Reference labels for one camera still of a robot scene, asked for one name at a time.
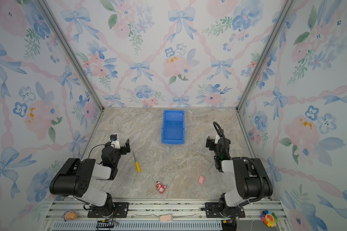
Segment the yellow handled screwdriver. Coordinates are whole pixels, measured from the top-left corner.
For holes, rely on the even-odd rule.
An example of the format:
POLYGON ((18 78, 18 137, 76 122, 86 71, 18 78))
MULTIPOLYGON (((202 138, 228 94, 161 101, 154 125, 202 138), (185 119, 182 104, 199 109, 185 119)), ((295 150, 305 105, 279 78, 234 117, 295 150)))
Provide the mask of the yellow handled screwdriver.
POLYGON ((137 158, 136 158, 136 155, 135 155, 135 153, 132 151, 132 154, 133 154, 133 157, 134 157, 134 160, 135 160, 135 165, 136 165, 136 170, 137 170, 137 172, 141 172, 141 167, 140 167, 140 164, 139 164, 139 162, 138 162, 138 160, 137 160, 137 158))

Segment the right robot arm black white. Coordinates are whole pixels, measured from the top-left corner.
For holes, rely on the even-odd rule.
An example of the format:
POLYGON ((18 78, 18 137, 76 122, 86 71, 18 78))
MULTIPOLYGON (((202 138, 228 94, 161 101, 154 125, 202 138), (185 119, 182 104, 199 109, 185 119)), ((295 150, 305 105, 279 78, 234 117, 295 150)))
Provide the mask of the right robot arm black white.
POLYGON ((230 140, 217 136, 206 140, 206 148, 214 151, 215 168, 221 173, 232 173, 235 188, 223 193, 217 203, 205 203, 202 211, 207 218, 245 217, 244 207, 273 194, 271 181, 259 158, 230 157, 230 140))

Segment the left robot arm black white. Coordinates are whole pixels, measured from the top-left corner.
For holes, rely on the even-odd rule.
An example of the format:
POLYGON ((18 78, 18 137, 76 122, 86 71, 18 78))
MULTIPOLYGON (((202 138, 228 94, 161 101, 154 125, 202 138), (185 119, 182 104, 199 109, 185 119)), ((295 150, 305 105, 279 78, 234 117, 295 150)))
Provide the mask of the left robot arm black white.
POLYGON ((51 181, 49 190, 51 194, 84 202, 88 218, 126 218, 129 203, 113 202, 111 194, 92 186, 91 180, 115 180, 121 156, 131 152, 130 141, 121 146, 113 134, 103 147, 101 163, 92 158, 69 158, 51 181))

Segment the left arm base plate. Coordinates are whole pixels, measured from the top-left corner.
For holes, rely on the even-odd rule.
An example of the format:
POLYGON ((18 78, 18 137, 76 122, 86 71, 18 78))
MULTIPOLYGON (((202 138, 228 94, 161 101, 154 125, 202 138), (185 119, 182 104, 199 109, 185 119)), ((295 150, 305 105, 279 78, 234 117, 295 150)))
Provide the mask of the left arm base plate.
POLYGON ((88 209, 88 218, 126 218, 129 210, 128 202, 113 202, 111 204, 88 209))

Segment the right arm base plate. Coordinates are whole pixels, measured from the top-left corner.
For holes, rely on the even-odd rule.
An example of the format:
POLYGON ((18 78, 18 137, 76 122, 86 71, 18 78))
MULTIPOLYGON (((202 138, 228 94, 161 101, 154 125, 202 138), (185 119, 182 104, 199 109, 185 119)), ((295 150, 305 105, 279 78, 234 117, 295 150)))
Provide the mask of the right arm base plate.
POLYGON ((207 218, 245 218, 244 209, 239 207, 227 207, 225 205, 220 205, 219 202, 206 202, 204 203, 204 207, 200 210, 206 213, 207 218))

